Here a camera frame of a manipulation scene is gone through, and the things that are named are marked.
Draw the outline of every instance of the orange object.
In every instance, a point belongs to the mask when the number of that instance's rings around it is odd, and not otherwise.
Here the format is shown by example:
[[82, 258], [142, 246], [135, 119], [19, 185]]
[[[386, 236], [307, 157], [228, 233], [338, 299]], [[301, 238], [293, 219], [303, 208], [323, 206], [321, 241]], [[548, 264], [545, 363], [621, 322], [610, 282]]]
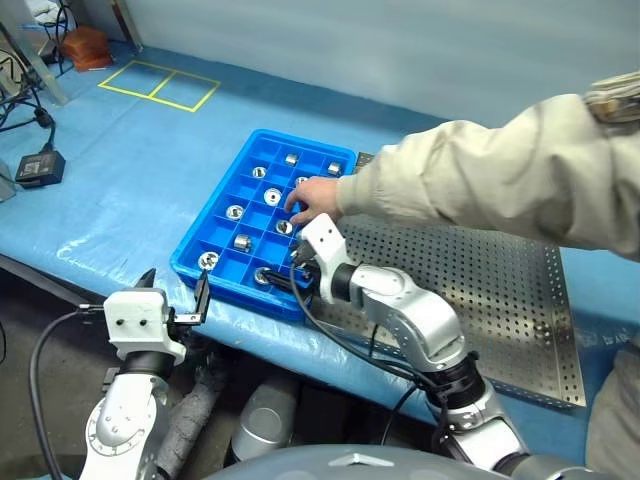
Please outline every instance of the orange object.
[[113, 63], [107, 36], [89, 27], [80, 26], [69, 32], [62, 44], [62, 51], [66, 57], [71, 58], [73, 66], [79, 72]]

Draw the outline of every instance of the finger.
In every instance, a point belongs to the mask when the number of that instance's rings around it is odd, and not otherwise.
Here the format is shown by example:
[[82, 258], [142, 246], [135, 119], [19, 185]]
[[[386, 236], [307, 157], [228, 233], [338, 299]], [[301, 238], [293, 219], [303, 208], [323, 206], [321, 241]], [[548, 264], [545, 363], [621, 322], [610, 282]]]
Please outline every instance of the finger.
[[296, 188], [293, 192], [291, 192], [287, 196], [287, 201], [284, 203], [284, 211], [285, 212], [290, 212], [291, 209], [293, 208], [293, 206], [299, 200], [300, 200], [300, 193], [298, 192], [298, 189]]
[[291, 220], [289, 221], [293, 225], [304, 225], [306, 223], [309, 223], [311, 220], [313, 220], [316, 217], [316, 215], [317, 215], [316, 212], [308, 208], [304, 212], [295, 214], [293, 217], [291, 217]]

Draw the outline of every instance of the black power adapter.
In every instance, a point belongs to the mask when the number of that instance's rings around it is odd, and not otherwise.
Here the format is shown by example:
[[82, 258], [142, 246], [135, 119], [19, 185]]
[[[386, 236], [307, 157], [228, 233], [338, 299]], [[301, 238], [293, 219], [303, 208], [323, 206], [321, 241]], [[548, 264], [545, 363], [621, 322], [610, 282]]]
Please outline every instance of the black power adapter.
[[16, 183], [23, 188], [44, 187], [62, 181], [65, 160], [57, 150], [25, 155], [20, 161]]
[[53, 137], [56, 133], [56, 123], [53, 117], [42, 107], [37, 107], [33, 113], [38, 125], [42, 128], [49, 128], [51, 133], [40, 153], [22, 157], [16, 173], [16, 183], [23, 188], [44, 187], [60, 183], [66, 163], [60, 152], [53, 149]]

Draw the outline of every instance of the black electronic device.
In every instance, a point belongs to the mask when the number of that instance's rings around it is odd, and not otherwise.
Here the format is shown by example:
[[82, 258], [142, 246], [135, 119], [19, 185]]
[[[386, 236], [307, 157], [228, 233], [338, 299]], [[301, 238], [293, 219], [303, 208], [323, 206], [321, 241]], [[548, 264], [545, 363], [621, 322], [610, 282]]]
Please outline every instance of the black electronic device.
[[16, 173], [16, 183], [23, 188], [44, 187], [62, 181], [65, 159], [57, 150], [25, 155]]

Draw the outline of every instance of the person's hand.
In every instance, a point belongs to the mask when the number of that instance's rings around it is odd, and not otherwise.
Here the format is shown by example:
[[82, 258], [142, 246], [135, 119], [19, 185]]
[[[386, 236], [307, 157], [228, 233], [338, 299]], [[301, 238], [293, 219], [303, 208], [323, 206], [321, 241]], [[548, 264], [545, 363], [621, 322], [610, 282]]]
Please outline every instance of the person's hand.
[[333, 221], [336, 221], [342, 216], [338, 208], [337, 192], [337, 179], [311, 177], [289, 194], [284, 209], [290, 212], [296, 203], [300, 203], [302, 212], [294, 215], [290, 220], [294, 225], [309, 223], [321, 213], [328, 213]]

